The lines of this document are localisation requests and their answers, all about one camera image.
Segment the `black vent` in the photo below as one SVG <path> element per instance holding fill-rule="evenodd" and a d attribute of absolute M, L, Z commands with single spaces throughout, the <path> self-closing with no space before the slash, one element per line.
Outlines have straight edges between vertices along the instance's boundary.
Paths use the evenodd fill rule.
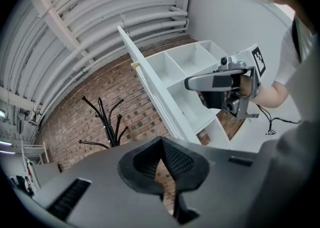
<path fill-rule="evenodd" d="M 88 189 L 90 183 L 77 179 L 68 189 L 53 203 L 49 212 L 61 220 L 65 220 L 71 213 L 77 202 Z"/>

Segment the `fluorescent light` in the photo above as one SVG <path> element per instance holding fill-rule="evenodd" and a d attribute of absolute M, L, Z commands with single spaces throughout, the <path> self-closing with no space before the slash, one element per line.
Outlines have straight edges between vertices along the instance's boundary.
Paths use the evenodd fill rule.
<path fill-rule="evenodd" d="M 6 112 L 4 110 L 0 110 L 0 117 L 5 118 Z"/>
<path fill-rule="evenodd" d="M 4 154 L 15 154 L 15 152 L 9 152 L 9 151 L 3 151 L 3 150 L 0 150 L 0 153 L 4 153 Z"/>
<path fill-rule="evenodd" d="M 2 144 L 2 145 L 7 145 L 7 146 L 11 146 L 11 145 L 12 145 L 12 143 L 9 143 L 9 142 L 2 142 L 2 141 L 0 141 L 0 144 Z"/>

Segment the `black slot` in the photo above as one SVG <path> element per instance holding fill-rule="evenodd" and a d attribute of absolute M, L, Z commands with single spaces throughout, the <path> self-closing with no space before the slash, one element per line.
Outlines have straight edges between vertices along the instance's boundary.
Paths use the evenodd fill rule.
<path fill-rule="evenodd" d="M 247 158 L 239 158 L 232 156 L 228 159 L 229 162 L 241 165 L 241 166 L 246 166 L 246 167 L 251 167 L 252 163 L 254 162 L 252 159 L 247 159 Z"/>
<path fill-rule="evenodd" d="M 48 211 L 61 220 L 66 220 L 75 205 L 88 189 L 90 183 L 75 180 L 64 193 L 49 207 Z"/>

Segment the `cable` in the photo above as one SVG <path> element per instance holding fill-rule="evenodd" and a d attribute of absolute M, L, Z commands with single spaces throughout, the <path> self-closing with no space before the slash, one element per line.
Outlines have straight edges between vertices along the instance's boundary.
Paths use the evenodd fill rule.
<path fill-rule="evenodd" d="M 276 134 L 277 132 L 276 131 L 274 131 L 273 129 L 272 129 L 272 122 L 274 121 L 274 120 L 280 120 L 280 121 L 282 121 L 282 122 L 285 122 L 285 123 L 290 123 L 290 124 L 299 124 L 301 121 L 299 120 L 298 122 L 294 122 L 294 121 L 290 121 L 290 120 L 286 120 L 286 119 L 282 119 L 282 118 L 272 118 L 271 117 L 271 114 L 270 114 L 270 112 L 268 111 L 268 110 L 266 110 L 264 107 L 262 107 L 262 106 L 260 106 L 260 105 L 258 105 L 257 104 L 257 106 L 258 106 L 258 108 L 261 110 L 261 112 L 262 113 L 264 113 L 264 115 L 266 116 L 266 118 L 268 119 L 268 121 L 269 121 L 269 130 L 268 130 L 268 132 L 266 133 L 266 135 L 274 135 L 274 134 Z"/>

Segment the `brick wall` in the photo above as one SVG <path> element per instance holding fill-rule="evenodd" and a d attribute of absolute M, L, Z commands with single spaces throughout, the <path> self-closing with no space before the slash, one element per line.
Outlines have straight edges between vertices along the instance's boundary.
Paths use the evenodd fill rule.
<path fill-rule="evenodd" d="M 140 50 L 147 57 L 192 42 L 195 42 L 192 37 L 181 36 L 149 45 Z M 57 162 L 61 171 L 89 154 L 103 150 L 95 145 L 80 145 L 79 140 L 109 145 L 101 121 L 95 118 L 95 112 L 81 100 L 82 95 L 85 95 L 96 106 L 98 97 L 101 97 L 106 113 L 120 99 L 124 100 L 113 111 L 111 118 L 113 127 L 115 127 L 117 115 L 121 113 L 119 133 L 126 126 L 129 127 L 121 138 L 121 144 L 153 135 L 169 136 L 168 130 L 143 89 L 135 70 L 131 67 L 131 58 L 127 54 L 100 68 L 76 86 L 41 126 L 36 144 L 42 144 L 43 141 L 46 143 L 51 161 Z M 223 125 L 226 131 L 237 126 L 225 116 L 220 118 L 224 119 Z M 203 132 L 198 137 L 203 144 L 208 141 L 208 136 Z M 162 162 L 158 166 L 155 179 L 164 186 L 163 202 L 167 209 L 172 211 L 175 183 Z"/>

